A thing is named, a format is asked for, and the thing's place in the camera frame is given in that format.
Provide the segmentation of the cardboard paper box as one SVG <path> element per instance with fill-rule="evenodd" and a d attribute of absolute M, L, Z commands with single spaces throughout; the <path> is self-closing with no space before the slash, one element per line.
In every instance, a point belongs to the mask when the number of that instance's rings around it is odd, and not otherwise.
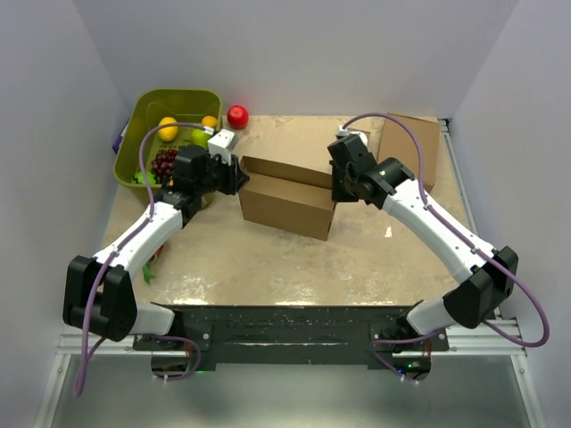
<path fill-rule="evenodd" d="M 241 167 L 250 177 L 239 192 L 245 220 L 328 239 L 335 215 L 329 173 L 251 156 L 242 158 Z"/>

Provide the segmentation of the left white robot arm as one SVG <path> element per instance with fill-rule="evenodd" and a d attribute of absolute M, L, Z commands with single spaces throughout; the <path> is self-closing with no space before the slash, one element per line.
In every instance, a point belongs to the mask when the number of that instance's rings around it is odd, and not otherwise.
<path fill-rule="evenodd" d="M 137 303 L 132 282 L 159 248 L 201 209 L 204 195 L 235 195 L 248 179 L 228 148 L 189 145 L 180 149 L 173 174 L 152 195 L 142 216 L 97 254 L 77 256 L 70 262 L 63 322 L 114 342 L 131 334 L 152 334 L 165 350 L 178 348 L 185 339 L 185 328 L 174 321 L 174 311 Z"/>

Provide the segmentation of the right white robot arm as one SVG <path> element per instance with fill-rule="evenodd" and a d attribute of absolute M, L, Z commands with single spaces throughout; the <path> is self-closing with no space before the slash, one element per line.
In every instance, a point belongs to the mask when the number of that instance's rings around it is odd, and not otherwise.
<path fill-rule="evenodd" d="M 363 200 L 398 219 L 446 266 L 457 287 L 422 301 L 397 329 L 400 345 L 418 350 L 429 334 L 452 325 L 474 329 L 512 293 L 518 256 L 472 234 L 429 194 L 395 158 L 377 162 L 361 138 L 341 137 L 328 146 L 335 202 Z"/>

